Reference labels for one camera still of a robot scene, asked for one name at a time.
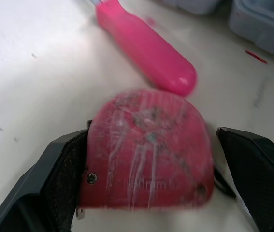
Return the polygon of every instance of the red mark on table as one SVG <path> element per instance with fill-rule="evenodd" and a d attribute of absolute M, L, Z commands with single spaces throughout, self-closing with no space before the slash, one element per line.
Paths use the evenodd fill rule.
<path fill-rule="evenodd" d="M 252 57 L 256 58 L 257 60 L 261 61 L 262 63 L 265 63 L 265 64 L 268 64 L 268 62 L 262 58 L 260 58 L 259 56 L 257 56 L 256 54 L 248 51 L 248 50 L 245 50 L 246 53 L 248 53 L 249 55 L 251 55 Z"/>
<path fill-rule="evenodd" d="M 150 25 L 151 27 L 155 27 L 156 26 L 156 21 L 153 18 L 147 17 L 145 19 L 145 22 Z"/>

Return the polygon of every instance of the pink screwdriver handle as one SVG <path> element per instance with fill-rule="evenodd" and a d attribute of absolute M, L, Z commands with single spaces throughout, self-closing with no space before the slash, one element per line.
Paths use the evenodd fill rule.
<path fill-rule="evenodd" d="M 186 96 L 194 89 L 194 66 L 144 21 L 128 13 L 118 0 L 96 8 L 100 26 L 158 88 Z"/>

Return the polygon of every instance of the plastic storage bin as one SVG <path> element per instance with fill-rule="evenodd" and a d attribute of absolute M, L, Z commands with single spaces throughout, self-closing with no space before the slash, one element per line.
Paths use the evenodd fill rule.
<path fill-rule="evenodd" d="M 230 29 L 274 54 L 274 0 L 233 0 Z"/>
<path fill-rule="evenodd" d="M 196 15 L 211 13 L 221 0 L 161 0 L 162 2 L 184 9 Z"/>

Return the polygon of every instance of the white table surface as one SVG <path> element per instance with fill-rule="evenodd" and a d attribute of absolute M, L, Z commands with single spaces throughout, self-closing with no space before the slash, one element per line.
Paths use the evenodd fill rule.
<path fill-rule="evenodd" d="M 187 99 L 214 130 L 232 127 L 274 142 L 274 56 L 230 32 L 226 14 L 197 17 L 151 0 L 121 3 L 154 19 L 154 29 L 196 67 L 199 83 Z M 132 88 L 151 86 L 99 28 L 88 0 L 0 0 L 0 204 L 49 142 L 84 129 L 110 96 Z M 73 227 L 74 232 L 140 230 L 252 228 L 237 204 L 217 191 L 199 210 L 88 210 Z"/>

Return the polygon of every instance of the screw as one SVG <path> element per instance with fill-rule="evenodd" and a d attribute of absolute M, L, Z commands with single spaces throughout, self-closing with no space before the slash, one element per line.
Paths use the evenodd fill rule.
<path fill-rule="evenodd" d="M 87 182 L 91 185 L 95 184 L 97 181 L 97 176 L 95 173 L 90 173 L 87 175 Z"/>

